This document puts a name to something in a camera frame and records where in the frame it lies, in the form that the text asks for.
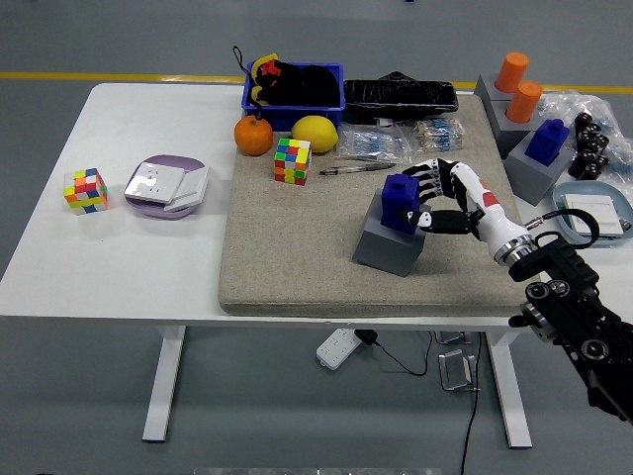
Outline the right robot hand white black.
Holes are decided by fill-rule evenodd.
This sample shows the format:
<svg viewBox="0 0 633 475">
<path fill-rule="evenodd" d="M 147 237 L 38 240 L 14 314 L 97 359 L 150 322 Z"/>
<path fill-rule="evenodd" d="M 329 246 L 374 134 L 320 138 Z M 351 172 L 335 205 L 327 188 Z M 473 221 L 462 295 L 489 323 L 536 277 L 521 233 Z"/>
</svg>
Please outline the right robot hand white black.
<svg viewBox="0 0 633 475">
<path fill-rule="evenodd" d="M 433 158 L 405 169 L 403 174 L 418 180 L 420 203 L 444 196 L 456 200 L 460 207 L 458 211 L 399 211 L 398 216 L 409 224 L 434 234 L 471 234 L 488 245 L 490 256 L 498 263 L 513 250 L 532 244 L 528 230 L 506 216 L 497 197 L 468 164 Z"/>
</svg>

